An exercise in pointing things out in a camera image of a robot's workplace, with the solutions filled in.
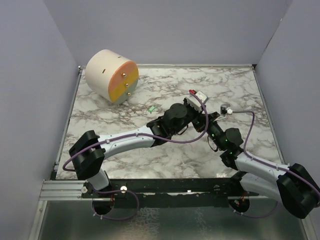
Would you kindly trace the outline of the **green key tag with key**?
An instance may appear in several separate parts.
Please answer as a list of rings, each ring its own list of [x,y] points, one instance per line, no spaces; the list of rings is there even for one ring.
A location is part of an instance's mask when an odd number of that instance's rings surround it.
[[[149,113],[152,113],[155,109],[156,109],[155,106],[151,106],[151,107],[148,109],[148,112],[149,112]]]

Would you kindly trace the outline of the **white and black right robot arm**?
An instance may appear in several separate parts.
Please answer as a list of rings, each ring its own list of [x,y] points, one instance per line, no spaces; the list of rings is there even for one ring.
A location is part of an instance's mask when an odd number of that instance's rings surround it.
[[[229,189],[240,196],[254,192],[281,203],[293,216],[304,219],[320,206],[320,188],[301,164],[277,164],[257,157],[246,150],[238,128],[222,130],[218,113],[205,121],[206,133],[221,151],[220,158],[228,168],[237,170],[240,177],[231,181]]]

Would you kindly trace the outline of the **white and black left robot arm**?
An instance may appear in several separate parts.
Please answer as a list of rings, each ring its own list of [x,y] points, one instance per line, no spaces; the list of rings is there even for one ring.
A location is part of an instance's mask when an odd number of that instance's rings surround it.
[[[86,180],[93,186],[97,196],[106,197],[111,183],[105,171],[101,169],[105,159],[114,155],[140,148],[152,148],[165,143],[179,144],[173,140],[189,123],[201,118],[203,125],[209,127],[209,115],[206,109],[207,97],[191,94],[183,103],[175,103],[164,114],[146,125],[124,133],[97,135],[94,130],[86,131],[69,149],[69,162],[78,180]]]

